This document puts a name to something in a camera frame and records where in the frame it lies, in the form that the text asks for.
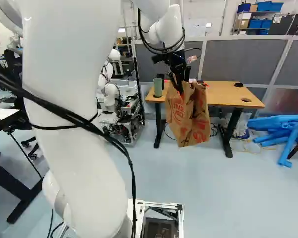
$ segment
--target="blue storage bin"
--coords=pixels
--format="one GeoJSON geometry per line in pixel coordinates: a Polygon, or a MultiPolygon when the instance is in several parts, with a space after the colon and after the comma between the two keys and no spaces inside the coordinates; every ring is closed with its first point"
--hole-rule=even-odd
{"type": "Polygon", "coordinates": [[[261,28],[270,28],[273,24],[273,20],[263,20],[261,28]]]}
{"type": "Polygon", "coordinates": [[[269,30],[259,30],[258,35],[268,35],[269,30]]]}
{"type": "Polygon", "coordinates": [[[252,4],[246,3],[238,6],[237,13],[243,12],[243,11],[250,11],[250,7],[252,4]]]}
{"type": "Polygon", "coordinates": [[[283,6],[283,2],[272,2],[270,6],[270,11],[277,11],[280,12],[283,6]]]}
{"type": "Polygon", "coordinates": [[[271,1],[264,1],[258,2],[257,11],[280,11],[283,6],[283,2],[271,2],[271,1]]]}
{"type": "Polygon", "coordinates": [[[263,20],[250,20],[249,28],[261,28],[263,20]]]}

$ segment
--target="gray floor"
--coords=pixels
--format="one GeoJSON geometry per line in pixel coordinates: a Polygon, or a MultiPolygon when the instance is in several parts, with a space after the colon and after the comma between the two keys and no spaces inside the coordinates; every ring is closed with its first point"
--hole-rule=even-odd
{"type": "MultiPolygon", "coordinates": [[[[17,131],[19,141],[30,131],[17,131]]],[[[218,137],[193,147],[177,148],[163,137],[153,148],[155,121],[149,120],[137,142],[129,148],[134,163],[137,198],[185,205],[187,238],[298,238],[298,153],[291,169],[276,164],[282,147],[259,155],[235,152],[224,155],[218,137]]],[[[31,187],[37,175],[5,133],[0,133],[0,164],[31,187]]],[[[130,169],[119,151],[110,150],[131,196],[130,169]]],[[[47,164],[40,157],[40,172],[47,164]]],[[[5,221],[18,200],[0,187],[0,237],[45,238],[51,208],[40,194],[15,225],[5,221]]]]}

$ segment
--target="green cup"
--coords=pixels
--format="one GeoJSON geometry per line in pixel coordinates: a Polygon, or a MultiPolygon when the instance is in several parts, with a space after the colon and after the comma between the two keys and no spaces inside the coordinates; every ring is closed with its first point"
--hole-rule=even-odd
{"type": "Polygon", "coordinates": [[[162,83],[163,83],[163,79],[162,78],[155,78],[153,80],[153,84],[154,84],[154,96],[156,98],[160,98],[162,96],[162,83]]]}

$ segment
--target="gray partition wall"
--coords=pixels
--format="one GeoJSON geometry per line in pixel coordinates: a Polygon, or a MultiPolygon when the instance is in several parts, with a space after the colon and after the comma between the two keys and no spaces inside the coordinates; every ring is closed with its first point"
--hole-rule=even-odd
{"type": "Polygon", "coordinates": [[[298,86],[298,40],[293,40],[275,84],[298,86]]]}
{"type": "MultiPolygon", "coordinates": [[[[202,48],[201,57],[190,65],[190,78],[240,81],[267,105],[260,112],[298,113],[298,36],[201,37],[185,47],[202,48]],[[296,107],[289,105],[291,98],[296,107]]],[[[199,53],[187,51],[186,58],[199,53]]],[[[143,44],[136,44],[136,54],[140,82],[152,82],[157,73],[168,71],[163,62],[153,65],[153,54],[143,44]]]]}
{"type": "MultiPolygon", "coordinates": [[[[137,64],[139,70],[139,81],[140,82],[153,82],[153,79],[156,78],[158,73],[168,73],[169,67],[164,62],[159,62],[156,65],[153,64],[151,57],[154,55],[147,48],[141,44],[135,44],[136,55],[137,55],[137,64]]],[[[190,41],[185,42],[185,48],[202,48],[202,41],[190,41]]],[[[201,55],[201,51],[198,49],[190,50],[185,52],[185,57],[191,55],[201,55]]],[[[197,78],[200,65],[200,58],[197,61],[193,62],[191,66],[190,78],[197,78]]]]}
{"type": "Polygon", "coordinates": [[[207,41],[203,81],[269,84],[286,40],[207,41]]]}

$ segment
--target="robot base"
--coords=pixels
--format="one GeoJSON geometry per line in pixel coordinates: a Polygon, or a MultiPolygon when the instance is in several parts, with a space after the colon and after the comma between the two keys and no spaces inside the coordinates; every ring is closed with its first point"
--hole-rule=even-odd
{"type": "MultiPolygon", "coordinates": [[[[184,238],[184,207],[182,204],[136,200],[136,214],[136,238],[184,238]],[[148,210],[155,211],[156,215],[147,216],[148,210]]],[[[127,216],[132,221],[133,201],[131,199],[128,200],[127,216]]],[[[55,237],[75,238],[66,235],[68,229],[69,227],[63,224],[55,237]]]]}

